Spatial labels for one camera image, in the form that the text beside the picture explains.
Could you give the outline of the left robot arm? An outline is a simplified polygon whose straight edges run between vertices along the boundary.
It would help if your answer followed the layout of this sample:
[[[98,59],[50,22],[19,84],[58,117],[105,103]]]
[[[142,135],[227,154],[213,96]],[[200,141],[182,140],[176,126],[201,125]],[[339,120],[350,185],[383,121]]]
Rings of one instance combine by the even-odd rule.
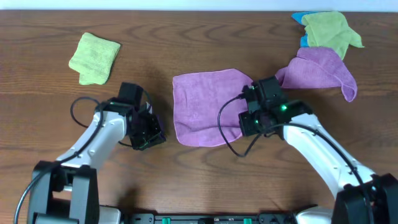
[[[125,137],[143,151],[165,142],[150,104],[129,105],[111,99],[99,104],[91,124],[55,161],[40,161],[32,172],[28,223],[121,223],[117,208],[100,205],[97,171]]]

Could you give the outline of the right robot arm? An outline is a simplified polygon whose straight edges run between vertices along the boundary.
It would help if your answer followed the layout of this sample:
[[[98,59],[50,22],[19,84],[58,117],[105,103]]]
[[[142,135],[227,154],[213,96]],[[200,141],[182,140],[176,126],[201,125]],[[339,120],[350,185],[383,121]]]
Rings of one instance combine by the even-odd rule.
[[[397,224],[397,179],[377,175],[351,156],[304,102],[279,95],[245,100],[248,111],[239,115],[243,134],[278,134],[306,158],[335,199],[331,210],[314,206],[296,213],[296,223]]]

